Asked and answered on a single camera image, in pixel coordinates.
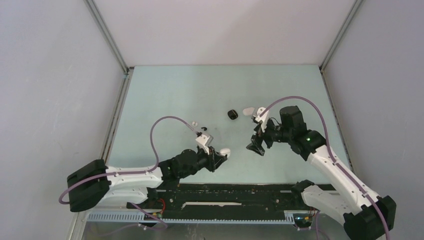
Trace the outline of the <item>white gold-trimmed charging case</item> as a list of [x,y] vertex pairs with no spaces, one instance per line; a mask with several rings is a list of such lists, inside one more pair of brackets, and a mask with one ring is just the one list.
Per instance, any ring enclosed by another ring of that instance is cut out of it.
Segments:
[[229,148],[222,148],[219,150],[219,154],[224,157],[229,157],[231,154],[231,150]]

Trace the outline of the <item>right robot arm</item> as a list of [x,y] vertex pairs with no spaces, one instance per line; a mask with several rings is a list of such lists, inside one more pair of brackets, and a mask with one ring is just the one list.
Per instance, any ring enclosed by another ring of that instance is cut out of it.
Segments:
[[381,197],[362,182],[339,158],[318,131],[307,128],[297,106],[279,111],[279,124],[260,107],[252,114],[256,124],[250,144],[246,147],[261,156],[263,144],[287,143],[291,150],[327,177],[337,195],[322,190],[317,184],[303,180],[292,188],[291,204],[297,209],[312,207],[343,226],[351,240],[376,240],[394,227],[396,208],[390,196]]

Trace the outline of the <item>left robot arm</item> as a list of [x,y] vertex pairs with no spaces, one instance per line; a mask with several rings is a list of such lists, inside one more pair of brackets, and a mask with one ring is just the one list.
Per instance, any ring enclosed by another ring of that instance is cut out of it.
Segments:
[[157,188],[175,187],[180,179],[202,169],[214,172],[231,154],[228,148],[209,150],[210,153],[201,148],[185,149],[152,167],[116,168],[107,166],[102,159],[93,160],[67,177],[67,204],[73,213],[121,203],[153,208],[158,202]]

